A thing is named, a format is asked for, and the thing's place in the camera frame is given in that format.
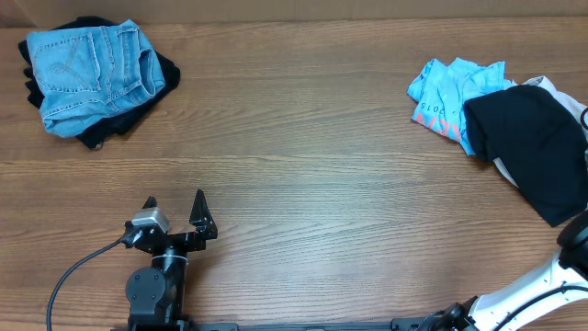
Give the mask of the beige khaki shorts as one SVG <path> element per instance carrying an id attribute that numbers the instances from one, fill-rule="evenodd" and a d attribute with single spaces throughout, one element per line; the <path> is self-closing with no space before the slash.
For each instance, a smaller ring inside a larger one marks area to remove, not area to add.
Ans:
<path id="1" fill-rule="evenodd" d="M 583 119 L 583 112 L 587 109 L 587 106 L 578 102 L 568 94 L 559 91 L 552 82 L 544 75 L 533 77 L 525 81 L 526 86 L 537 86 L 547 90 L 570 114 L 578 121 L 581 122 Z M 508 180 L 512 185 L 518 187 L 515 180 L 512 178 L 505 165 L 500 158 L 493 160 L 494 165 L 502 176 Z"/>

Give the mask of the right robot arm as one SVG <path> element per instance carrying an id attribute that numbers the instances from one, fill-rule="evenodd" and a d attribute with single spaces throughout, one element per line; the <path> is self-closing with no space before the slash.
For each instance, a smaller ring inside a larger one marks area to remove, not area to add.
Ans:
<path id="1" fill-rule="evenodd" d="M 560 232 L 560 250 L 508 286 L 434 314 L 429 330 L 517 330 L 587 298 L 587 212 Z"/>

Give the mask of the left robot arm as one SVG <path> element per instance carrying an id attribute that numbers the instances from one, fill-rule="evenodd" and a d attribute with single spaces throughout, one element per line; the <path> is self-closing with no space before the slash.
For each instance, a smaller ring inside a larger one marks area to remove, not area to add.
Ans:
<path id="1" fill-rule="evenodd" d="M 218 228 L 209 212 L 204 192 L 198 190 L 189 224 L 191 232 L 171 234 L 170 222 L 147 199 L 133 219 L 125 223 L 121 243 L 151 256 L 151 265 L 134 271 L 127 280 L 125 294 L 130 302 L 128 329 L 195 330 L 192 318 L 183 312 L 187 255 L 206 249 L 208 240 L 218 237 Z"/>

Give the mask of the folded light blue jeans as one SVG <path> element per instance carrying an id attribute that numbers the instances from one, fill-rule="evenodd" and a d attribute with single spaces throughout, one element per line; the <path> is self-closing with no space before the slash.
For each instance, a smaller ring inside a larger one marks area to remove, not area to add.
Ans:
<path id="1" fill-rule="evenodd" d="M 152 44 L 131 20 L 30 32 L 26 42 L 43 125 L 62 138 L 137 108 L 166 85 Z"/>

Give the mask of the crumpled light blue t-shirt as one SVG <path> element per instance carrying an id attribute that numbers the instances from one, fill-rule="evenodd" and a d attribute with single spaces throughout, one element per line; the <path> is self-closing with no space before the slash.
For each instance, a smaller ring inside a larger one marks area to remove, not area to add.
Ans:
<path id="1" fill-rule="evenodd" d="M 474 151 L 467 135 L 466 101 L 505 90 L 515 81 L 505 77 L 505 63 L 480 66 L 456 58 L 445 65 L 428 62 L 409 84 L 407 94 L 416 102 L 412 120 L 461 145 L 465 154 Z"/>

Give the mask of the crumpled black t-shirt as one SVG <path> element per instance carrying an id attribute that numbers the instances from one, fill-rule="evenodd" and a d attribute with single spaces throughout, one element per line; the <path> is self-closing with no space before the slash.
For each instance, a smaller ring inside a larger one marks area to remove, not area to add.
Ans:
<path id="1" fill-rule="evenodd" d="M 552 227 L 587 207 L 587 141 L 580 123 L 547 90 L 514 86 L 464 103 L 474 154 L 500 160 Z"/>

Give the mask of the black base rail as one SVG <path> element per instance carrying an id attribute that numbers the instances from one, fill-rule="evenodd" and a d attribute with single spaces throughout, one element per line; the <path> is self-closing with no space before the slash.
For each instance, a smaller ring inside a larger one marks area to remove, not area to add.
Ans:
<path id="1" fill-rule="evenodd" d="M 431 320 L 394 318 L 390 322 L 334 323 L 334 324 L 278 324 L 238 325 L 235 323 L 201 324 L 182 321 L 176 325 L 138 325 L 115 328 L 113 331 L 413 331 L 429 330 Z"/>

